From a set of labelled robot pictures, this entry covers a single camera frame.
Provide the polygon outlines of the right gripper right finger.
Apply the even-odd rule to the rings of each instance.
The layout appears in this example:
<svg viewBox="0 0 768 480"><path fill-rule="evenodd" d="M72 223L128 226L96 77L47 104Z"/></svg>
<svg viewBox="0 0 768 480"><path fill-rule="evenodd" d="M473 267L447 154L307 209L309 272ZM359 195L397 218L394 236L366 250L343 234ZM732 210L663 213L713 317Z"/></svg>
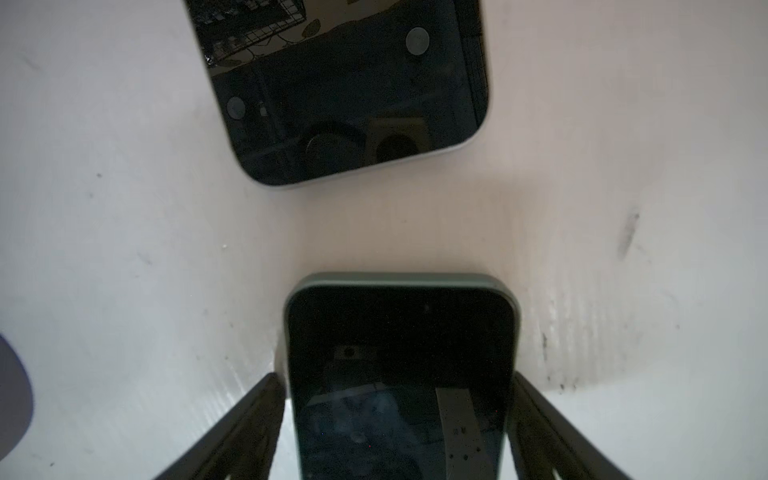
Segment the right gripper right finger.
<svg viewBox="0 0 768 480"><path fill-rule="evenodd" d="M506 433L520 479L629 479L519 372Z"/></svg>

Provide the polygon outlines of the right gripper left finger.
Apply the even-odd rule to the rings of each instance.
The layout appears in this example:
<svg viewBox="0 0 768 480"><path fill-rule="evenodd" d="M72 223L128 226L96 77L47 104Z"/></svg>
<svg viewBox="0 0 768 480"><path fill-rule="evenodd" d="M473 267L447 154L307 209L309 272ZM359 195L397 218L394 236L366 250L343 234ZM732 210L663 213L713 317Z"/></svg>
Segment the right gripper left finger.
<svg viewBox="0 0 768 480"><path fill-rule="evenodd" d="M278 374L265 375L160 479L267 479L286 403Z"/></svg>

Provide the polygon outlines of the black phone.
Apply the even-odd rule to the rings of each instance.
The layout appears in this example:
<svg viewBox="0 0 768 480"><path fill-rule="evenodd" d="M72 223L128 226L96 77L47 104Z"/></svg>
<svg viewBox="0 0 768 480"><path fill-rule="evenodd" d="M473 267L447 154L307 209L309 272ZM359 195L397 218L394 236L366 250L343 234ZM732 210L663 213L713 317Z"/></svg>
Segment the black phone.
<svg viewBox="0 0 768 480"><path fill-rule="evenodd" d="M520 312L468 273L324 272L284 308L304 479L495 479Z"/></svg>
<svg viewBox="0 0 768 480"><path fill-rule="evenodd" d="M296 185L458 146L489 104L476 0L190 1L234 155Z"/></svg>

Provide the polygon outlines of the grey round stand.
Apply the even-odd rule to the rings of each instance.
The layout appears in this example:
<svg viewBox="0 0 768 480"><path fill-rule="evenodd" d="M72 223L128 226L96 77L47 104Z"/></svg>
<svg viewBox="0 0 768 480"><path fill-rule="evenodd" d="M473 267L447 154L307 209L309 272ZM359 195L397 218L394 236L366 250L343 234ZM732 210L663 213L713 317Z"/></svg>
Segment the grey round stand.
<svg viewBox="0 0 768 480"><path fill-rule="evenodd" d="M1 337L0 401L1 459L4 459L25 436L34 413L29 376L4 337Z"/></svg>

